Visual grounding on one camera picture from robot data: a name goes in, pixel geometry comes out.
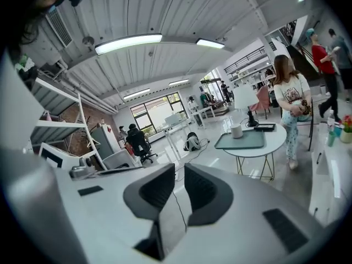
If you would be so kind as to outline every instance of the white t-shirt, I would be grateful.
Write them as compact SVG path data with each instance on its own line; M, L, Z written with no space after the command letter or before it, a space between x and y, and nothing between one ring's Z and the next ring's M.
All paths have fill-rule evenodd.
M198 108L198 104L196 103L196 101L193 101L193 102L189 101L188 102L188 110L191 113L195 112L197 108Z
M275 97L277 100L285 100L292 103L299 98L304 97L304 92L309 91L309 85L305 77L298 74L298 78L291 76L288 83L282 81L281 84L274 85Z

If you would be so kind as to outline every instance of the light blue pajama pants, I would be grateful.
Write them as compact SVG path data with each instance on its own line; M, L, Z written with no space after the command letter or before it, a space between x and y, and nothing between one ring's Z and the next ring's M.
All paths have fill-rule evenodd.
M294 101L292 105L300 105L301 100ZM283 110L281 124L286 126L287 137L286 137L286 155L288 158L292 160L297 160L296 157L296 149L297 149L297 137L298 137L298 128L297 128L297 121L298 120L307 120L310 115L301 115L299 117L294 117L290 114L289 111Z

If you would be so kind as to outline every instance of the long brown hair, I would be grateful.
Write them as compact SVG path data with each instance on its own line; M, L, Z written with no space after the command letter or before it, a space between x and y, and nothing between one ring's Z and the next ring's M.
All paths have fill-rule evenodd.
M288 65L288 57L285 55L278 55L275 57L274 60L274 67L276 72L276 78L274 81L274 85L281 84L281 82L285 79L285 71L284 66ZM295 76L298 78L298 74L300 72L298 70L293 70L290 72L291 76Z

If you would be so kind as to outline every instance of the backpack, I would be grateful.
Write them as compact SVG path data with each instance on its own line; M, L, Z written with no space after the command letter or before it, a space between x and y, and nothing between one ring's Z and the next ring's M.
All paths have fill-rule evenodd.
M183 150L193 152L200 149L201 145L197 134L195 134L194 132L188 133L186 143L183 146Z

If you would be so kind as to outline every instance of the window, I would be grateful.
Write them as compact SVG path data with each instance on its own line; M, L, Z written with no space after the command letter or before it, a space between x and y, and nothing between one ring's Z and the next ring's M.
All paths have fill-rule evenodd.
M206 76L204 76L201 80L202 88L205 92L212 94L215 100L223 101L224 97L221 92L221 81L216 72L216 70L212 70Z
M179 113L182 119L188 116L178 93L173 93L131 108L134 119L141 131L148 137L162 131L165 118Z

